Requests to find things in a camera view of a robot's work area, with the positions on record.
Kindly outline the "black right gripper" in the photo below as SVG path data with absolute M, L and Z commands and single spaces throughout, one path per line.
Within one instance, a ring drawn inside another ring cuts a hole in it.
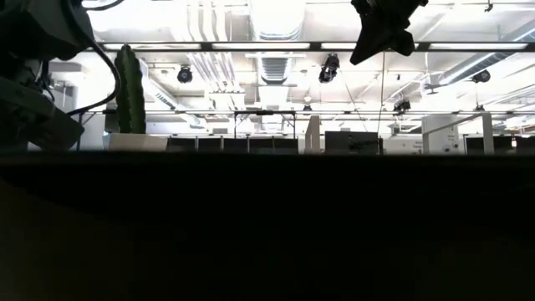
M 361 32 L 350 57 L 360 64 L 375 54 L 392 49 L 403 56 L 415 51 L 413 35 L 407 31 L 410 16 L 429 0 L 351 0 L 361 21 Z

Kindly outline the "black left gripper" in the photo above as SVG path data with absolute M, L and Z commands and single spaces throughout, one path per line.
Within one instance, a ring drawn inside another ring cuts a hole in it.
M 66 151 L 84 127 L 57 108 L 38 80 L 40 63 L 0 65 L 0 153 Z

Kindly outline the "dark grey monitor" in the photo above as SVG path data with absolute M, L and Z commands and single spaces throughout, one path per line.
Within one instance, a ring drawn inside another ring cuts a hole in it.
M 328 131 L 325 133 L 327 155 L 379 155 L 381 142 L 377 132 Z

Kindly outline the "white perforated metal rack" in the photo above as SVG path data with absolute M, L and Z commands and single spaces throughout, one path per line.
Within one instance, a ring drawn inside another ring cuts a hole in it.
M 446 154 L 446 149 L 441 151 L 433 150 L 431 135 L 437 132 L 455 129 L 458 125 L 467 121 L 481 118 L 483 134 L 483 151 L 485 155 L 494 155 L 494 140 L 492 129 L 492 115 L 487 111 L 471 112 L 466 117 L 458 117 L 453 114 L 446 115 L 425 115 L 421 118 L 422 153 L 424 155 Z M 320 146 L 320 119 L 318 115 L 312 115 L 305 132 L 304 151 L 309 154 L 319 153 Z

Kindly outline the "white hexagonal plant pot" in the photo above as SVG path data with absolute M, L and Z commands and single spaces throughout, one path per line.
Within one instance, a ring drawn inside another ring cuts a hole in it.
M 166 147 L 165 137 L 146 134 L 111 133 L 104 143 L 107 151 L 165 151 Z

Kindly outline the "green cactus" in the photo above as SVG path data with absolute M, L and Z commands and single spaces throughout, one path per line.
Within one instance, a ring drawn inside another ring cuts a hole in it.
M 140 61 L 129 44 L 124 44 L 117 53 L 115 67 L 121 80 L 120 92 L 115 98 L 120 133 L 145 134 L 143 74 Z

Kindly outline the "white cabinet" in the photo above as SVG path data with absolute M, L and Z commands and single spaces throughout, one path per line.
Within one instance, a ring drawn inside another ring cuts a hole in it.
M 455 115 L 427 115 L 422 118 L 422 131 L 434 130 L 443 125 L 457 121 Z M 429 151 L 433 155 L 458 155 L 461 153 L 461 143 L 458 126 L 453 125 L 444 130 L 429 134 Z

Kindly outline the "black partition panels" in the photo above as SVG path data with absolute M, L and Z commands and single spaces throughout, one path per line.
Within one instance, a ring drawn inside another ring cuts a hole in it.
M 493 137 L 496 155 L 535 156 L 535 136 L 500 135 Z M 466 138 L 468 155 L 483 155 L 483 137 L 468 136 Z
M 276 137 L 169 138 L 167 152 L 199 152 L 256 155 L 297 155 L 298 141 Z

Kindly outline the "black overhead light bar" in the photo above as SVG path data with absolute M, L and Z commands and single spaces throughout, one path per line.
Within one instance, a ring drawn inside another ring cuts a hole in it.
M 140 53 L 192 52 L 352 52 L 351 42 L 137 42 L 130 43 Z M 535 42 L 415 42 L 416 52 L 451 53 L 535 53 Z

